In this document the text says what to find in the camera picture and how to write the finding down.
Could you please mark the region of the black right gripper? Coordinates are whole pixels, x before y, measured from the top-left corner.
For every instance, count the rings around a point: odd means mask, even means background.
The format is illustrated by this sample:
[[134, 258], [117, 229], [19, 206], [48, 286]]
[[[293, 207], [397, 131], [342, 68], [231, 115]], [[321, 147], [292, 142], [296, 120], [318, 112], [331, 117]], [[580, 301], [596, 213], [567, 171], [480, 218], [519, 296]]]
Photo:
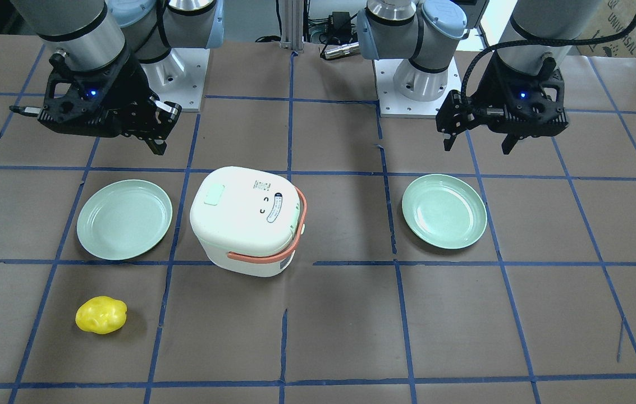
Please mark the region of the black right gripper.
[[156, 155], [166, 153], [166, 140], [182, 112], [149, 87], [148, 77], [128, 46], [107, 66], [94, 71], [69, 69], [69, 53], [57, 49], [45, 97], [37, 107], [11, 105], [10, 112], [36, 118], [49, 130], [66, 135], [147, 141]]

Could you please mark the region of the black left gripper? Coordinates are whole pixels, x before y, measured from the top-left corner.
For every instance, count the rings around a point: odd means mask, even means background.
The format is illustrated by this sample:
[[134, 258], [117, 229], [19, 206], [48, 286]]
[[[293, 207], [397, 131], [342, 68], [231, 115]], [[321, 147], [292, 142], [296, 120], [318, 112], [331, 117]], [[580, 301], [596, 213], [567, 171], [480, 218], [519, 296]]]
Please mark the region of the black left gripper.
[[439, 109], [436, 127], [443, 148], [448, 153], [459, 134], [481, 125], [506, 135], [501, 143], [505, 155], [528, 136], [559, 135], [570, 125], [564, 90], [553, 54], [541, 57], [535, 76], [516, 71], [494, 54], [475, 93], [468, 97], [451, 90]]

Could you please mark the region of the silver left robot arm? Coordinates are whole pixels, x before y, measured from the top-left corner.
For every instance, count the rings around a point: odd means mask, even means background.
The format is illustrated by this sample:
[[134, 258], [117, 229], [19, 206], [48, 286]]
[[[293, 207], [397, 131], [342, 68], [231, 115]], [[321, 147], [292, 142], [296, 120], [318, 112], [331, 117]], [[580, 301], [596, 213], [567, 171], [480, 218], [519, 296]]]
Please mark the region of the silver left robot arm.
[[520, 140], [556, 136], [569, 126], [559, 64], [587, 28], [598, 1], [518, 1], [474, 94], [468, 74], [446, 90], [459, 41], [485, 1], [369, 1], [356, 30], [365, 59], [400, 59], [397, 89], [421, 102], [444, 97], [436, 128], [450, 150], [455, 138], [481, 125], [505, 135], [509, 154]]

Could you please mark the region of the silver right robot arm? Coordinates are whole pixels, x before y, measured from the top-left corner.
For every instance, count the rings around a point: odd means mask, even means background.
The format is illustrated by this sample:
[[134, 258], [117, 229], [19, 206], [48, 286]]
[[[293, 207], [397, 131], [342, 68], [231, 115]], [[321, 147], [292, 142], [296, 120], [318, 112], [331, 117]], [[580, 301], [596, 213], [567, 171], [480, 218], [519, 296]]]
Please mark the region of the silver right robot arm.
[[221, 1], [14, 1], [45, 43], [51, 74], [38, 107], [10, 111], [66, 135], [131, 137], [162, 155], [183, 107], [199, 108]]

